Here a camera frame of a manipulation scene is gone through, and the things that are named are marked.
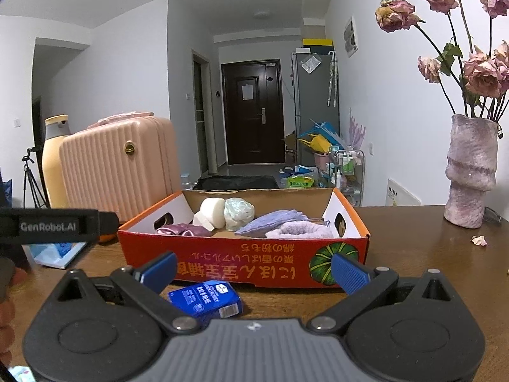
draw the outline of person's hand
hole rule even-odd
[[[11,280],[11,286],[21,283],[26,278],[26,272],[17,268]],[[9,348],[14,343],[14,329],[9,324],[14,319],[14,303],[9,297],[0,304],[0,361],[7,367],[11,364],[12,353]]]

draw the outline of door frame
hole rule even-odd
[[[281,78],[281,59],[268,59],[268,60],[248,60],[248,61],[235,61],[231,63],[223,63],[221,65],[221,82],[222,82],[222,92],[223,92],[223,115],[225,116],[225,142],[227,149],[227,160],[231,156],[230,147],[228,146],[228,107],[227,107],[227,91],[226,91],[226,76],[225,76],[225,66],[235,65],[235,66],[254,66],[254,65],[264,65],[266,63],[276,63],[277,69],[277,93],[279,97],[279,112],[282,116],[282,121],[284,124],[284,106],[283,106],[283,92],[282,92],[282,78]]]
[[[214,109],[212,104],[212,78],[210,61],[195,50],[191,50],[192,65],[192,84],[193,84],[193,102],[196,111],[196,99],[194,98],[194,62],[196,61],[202,68],[202,94],[203,94],[203,115],[205,119],[205,137],[207,139],[207,158],[209,161],[209,173],[217,173],[217,150],[214,131]],[[196,123],[196,112],[193,112],[194,122]]]

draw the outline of wooden table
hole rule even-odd
[[[509,379],[509,223],[484,224],[472,231],[446,222],[443,207],[372,207],[358,212],[371,232],[367,265],[386,265],[400,275],[420,276],[438,268],[472,311],[486,338],[477,382]],[[484,235],[488,247],[470,242]],[[75,267],[90,276],[109,275],[125,265],[119,244],[94,246]],[[39,268],[12,293],[17,305],[13,365],[24,364],[21,338],[39,307],[64,273]],[[337,290],[267,290],[235,285],[247,306],[246,317],[301,317],[304,321],[344,296]],[[175,288],[169,286],[166,291]]]

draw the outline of purple fabric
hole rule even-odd
[[[265,234],[289,221],[307,221],[308,218],[297,210],[278,210],[254,219],[245,227],[237,230],[235,235],[252,238],[265,238]]]
[[[276,240],[334,238],[334,234],[329,227],[326,225],[313,224],[309,221],[290,221],[289,223],[284,223],[279,228],[269,231],[265,236]]]
[[[212,237],[212,232],[201,225],[166,224],[157,229],[161,235],[181,235],[185,237]]]

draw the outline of black bag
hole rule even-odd
[[[194,186],[197,191],[232,191],[238,189],[279,189],[279,186],[270,175],[261,176],[233,176],[214,175],[202,178]]]

